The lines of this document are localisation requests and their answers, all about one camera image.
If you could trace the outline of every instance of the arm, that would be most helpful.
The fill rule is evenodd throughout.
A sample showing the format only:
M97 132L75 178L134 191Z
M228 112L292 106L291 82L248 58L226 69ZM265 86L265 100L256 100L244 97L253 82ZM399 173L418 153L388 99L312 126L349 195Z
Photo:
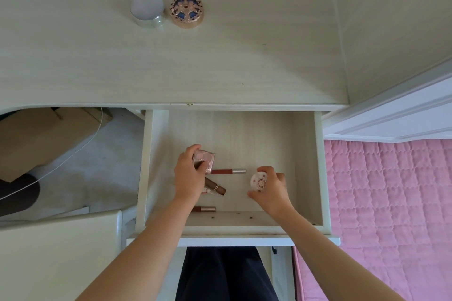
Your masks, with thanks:
M320 233L292 206L284 174L260 167L268 175L265 189L248 192L286 231L330 301L403 301L385 283Z
M196 144L174 169L176 195L146 229L85 289L76 301L152 301L157 298L185 222L204 188L203 162L196 170Z

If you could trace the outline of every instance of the person's right hand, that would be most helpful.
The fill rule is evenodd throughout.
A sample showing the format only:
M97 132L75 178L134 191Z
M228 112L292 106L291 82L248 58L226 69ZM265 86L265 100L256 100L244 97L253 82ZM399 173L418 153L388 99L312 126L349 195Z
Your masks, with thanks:
M267 173L267 184L262 192L250 190L247 194L256 201L271 217L275 217L281 210L293 208L287 194L286 178L283 173L275 173L273 167L259 167L257 171Z

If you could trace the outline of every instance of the hand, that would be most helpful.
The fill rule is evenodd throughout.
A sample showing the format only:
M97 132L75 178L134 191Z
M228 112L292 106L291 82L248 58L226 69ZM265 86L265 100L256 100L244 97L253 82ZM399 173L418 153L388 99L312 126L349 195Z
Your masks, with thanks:
M259 167L257 171L267 173L267 184L262 192L251 190L247 194L256 201L271 217L275 217L281 210L293 208L287 194L286 178L283 173L275 173L273 167Z
M176 186L176 196L178 198L195 205L201 192L204 190L204 176L209 167L209 163L204 161L196 170L192 163L192 157L196 150L200 149L200 144L193 144L185 152L181 153L174 168Z

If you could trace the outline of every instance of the cardboard box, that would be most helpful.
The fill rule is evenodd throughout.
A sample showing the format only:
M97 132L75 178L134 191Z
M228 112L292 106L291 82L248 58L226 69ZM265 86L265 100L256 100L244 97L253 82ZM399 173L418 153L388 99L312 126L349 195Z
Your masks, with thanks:
M0 121L0 179L12 182L92 136L100 124L96 108L20 110ZM112 116L104 110L102 126Z

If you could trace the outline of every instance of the desk surface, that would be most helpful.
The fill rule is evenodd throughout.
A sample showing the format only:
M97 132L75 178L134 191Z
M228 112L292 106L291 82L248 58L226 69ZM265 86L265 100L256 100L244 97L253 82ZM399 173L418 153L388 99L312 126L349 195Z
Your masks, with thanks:
M348 104L332 0L202 0L192 30L131 0L0 0L0 113L30 106ZM166 6L171 0L164 0Z

